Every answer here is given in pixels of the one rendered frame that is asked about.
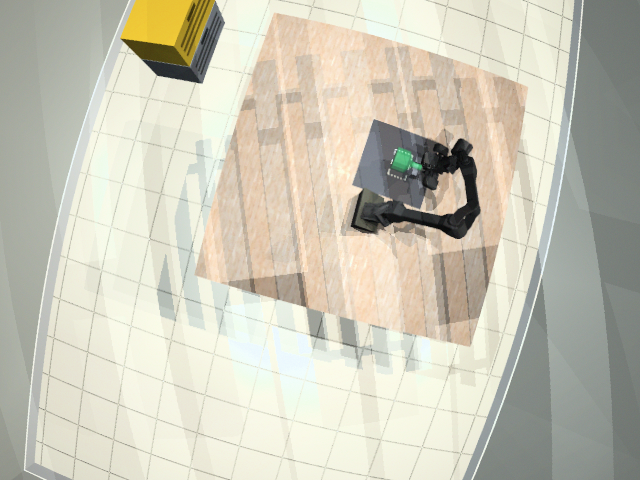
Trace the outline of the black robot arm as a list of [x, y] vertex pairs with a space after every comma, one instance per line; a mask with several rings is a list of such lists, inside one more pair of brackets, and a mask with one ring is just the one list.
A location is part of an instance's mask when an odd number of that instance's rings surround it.
[[[441, 161], [441, 167], [451, 174], [455, 174], [455, 171], [460, 168], [465, 181], [467, 204], [457, 209], [454, 214], [440, 216], [406, 209], [402, 202], [393, 200], [385, 203], [365, 202], [361, 218], [368, 222], [381, 223], [384, 227], [407, 221], [440, 229], [455, 239], [466, 236], [481, 212], [476, 186], [477, 167], [474, 158], [468, 155], [472, 149], [473, 145], [470, 142], [459, 138], [451, 150], [452, 155], [443, 157]], [[421, 161], [423, 170], [438, 169], [437, 162], [440, 156], [431, 152], [424, 153]]]

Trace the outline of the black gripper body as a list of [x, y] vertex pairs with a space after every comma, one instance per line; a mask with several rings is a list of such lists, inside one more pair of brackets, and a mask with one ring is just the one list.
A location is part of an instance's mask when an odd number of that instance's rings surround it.
[[436, 169], [434, 171], [430, 170], [429, 174], [425, 175], [423, 177], [423, 182], [422, 182], [423, 186], [425, 186], [426, 188], [428, 188], [428, 189], [430, 189], [432, 191], [436, 190], [436, 188], [437, 188], [437, 185], [438, 185], [438, 182], [439, 182], [438, 181], [439, 174], [442, 175], [443, 172], [449, 173], [448, 171], [445, 171], [441, 167], [441, 161], [442, 161], [443, 157], [447, 157], [448, 156], [448, 153], [449, 153], [448, 152], [448, 148], [443, 146], [440, 143], [437, 143], [437, 144], [434, 145], [433, 151], [438, 153], [438, 154], [437, 153], [434, 153], [434, 154], [441, 155], [439, 160], [438, 160], [438, 162], [437, 162], [438, 169]]

